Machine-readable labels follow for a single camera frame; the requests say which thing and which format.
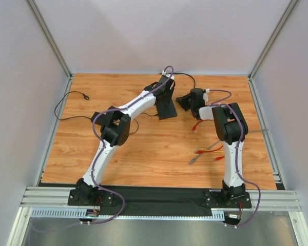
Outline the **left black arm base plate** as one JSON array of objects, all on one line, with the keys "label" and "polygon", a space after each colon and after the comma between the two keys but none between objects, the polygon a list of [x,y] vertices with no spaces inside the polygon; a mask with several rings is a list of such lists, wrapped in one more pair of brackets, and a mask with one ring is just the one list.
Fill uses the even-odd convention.
[{"label": "left black arm base plate", "polygon": [[104,190],[94,190],[87,198],[83,196],[77,189],[70,191],[68,202],[69,206],[104,206],[110,207],[113,205],[115,195]]}]

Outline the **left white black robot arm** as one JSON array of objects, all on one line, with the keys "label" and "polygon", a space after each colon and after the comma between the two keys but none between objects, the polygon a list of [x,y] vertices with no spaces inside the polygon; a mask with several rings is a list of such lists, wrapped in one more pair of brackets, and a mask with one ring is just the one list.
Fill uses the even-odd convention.
[{"label": "left white black robot arm", "polygon": [[176,117],[172,102],[174,88],[174,76],[170,73],[162,74],[158,82],[146,86],[130,102],[93,114],[92,130],[99,139],[99,146],[88,170],[77,181],[77,190],[89,191],[100,186],[105,169],[117,149],[129,138],[131,122],[138,115],[155,106],[159,119]]}]

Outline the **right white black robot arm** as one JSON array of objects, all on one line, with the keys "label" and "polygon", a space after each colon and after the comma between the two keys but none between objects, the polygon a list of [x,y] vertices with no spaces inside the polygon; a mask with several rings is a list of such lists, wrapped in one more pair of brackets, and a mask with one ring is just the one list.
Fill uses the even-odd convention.
[{"label": "right white black robot arm", "polygon": [[236,102],[224,104],[221,99],[207,105],[209,92],[219,92],[219,89],[194,88],[187,95],[176,98],[176,101],[184,110],[191,110],[197,120],[214,121],[217,137],[224,148],[222,195],[225,199],[235,199],[245,195],[242,150],[248,125]]}]

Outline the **black network switch box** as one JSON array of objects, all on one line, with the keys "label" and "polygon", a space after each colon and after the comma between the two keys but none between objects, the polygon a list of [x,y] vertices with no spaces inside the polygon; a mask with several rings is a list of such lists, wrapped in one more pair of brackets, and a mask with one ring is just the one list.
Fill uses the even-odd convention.
[{"label": "black network switch box", "polygon": [[156,104],[156,109],[158,112],[159,120],[177,117],[177,111],[172,99],[170,99],[168,103],[162,101],[158,102]]}]

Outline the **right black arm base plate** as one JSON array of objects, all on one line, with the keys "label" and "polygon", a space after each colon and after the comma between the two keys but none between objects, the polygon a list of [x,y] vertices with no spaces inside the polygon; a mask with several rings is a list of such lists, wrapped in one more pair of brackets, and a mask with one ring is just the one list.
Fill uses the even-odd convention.
[{"label": "right black arm base plate", "polygon": [[208,208],[252,208],[251,198],[248,192],[237,198],[227,198],[222,190],[204,190],[204,204]]}]

